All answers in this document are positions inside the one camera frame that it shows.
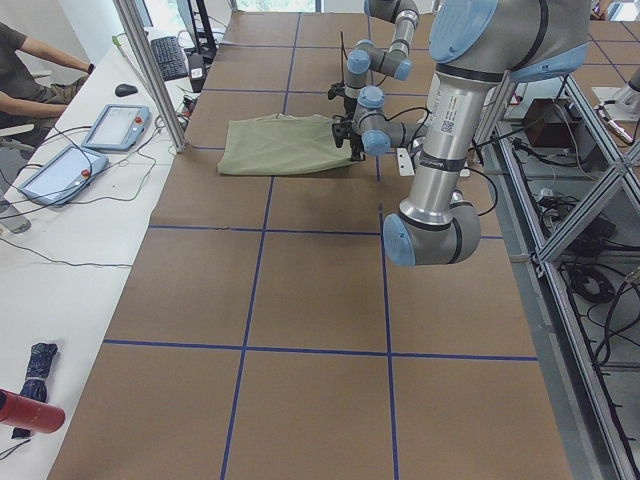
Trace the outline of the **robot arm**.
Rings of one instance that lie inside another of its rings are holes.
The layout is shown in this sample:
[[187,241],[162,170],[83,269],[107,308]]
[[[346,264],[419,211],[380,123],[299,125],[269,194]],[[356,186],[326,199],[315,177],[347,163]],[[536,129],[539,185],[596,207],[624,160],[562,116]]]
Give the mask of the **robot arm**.
[[424,124],[389,120],[384,93],[367,83],[376,71],[403,80],[411,72],[410,43],[419,23],[411,1],[368,1],[365,12],[395,27],[388,49],[360,41],[349,53],[342,82],[344,116],[332,126],[336,143],[352,157],[379,156],[422,143],[409,196],[387,216],[388,257],[402,266],[455,264],[476,250],[481,225],[457,182],[488,92],[503,79],[546,80],[578,69],[587,55],[591,5],[587,1],[447,1],[429,38],[435,61],[435,103]]
[[370,72],[384,77],[406,80],[412,70],[409,59],[411,42],[419,26],[419,10],[411,0],[372,0],[364,2],[364,12],[394,25],[394,35],[388,48],[378,48],[369,39],[360,40],[349,53],[343,49],[342,80],[331,85],[328,98],[343,99],[344,116],[353,117],[360,91],[367,85]]

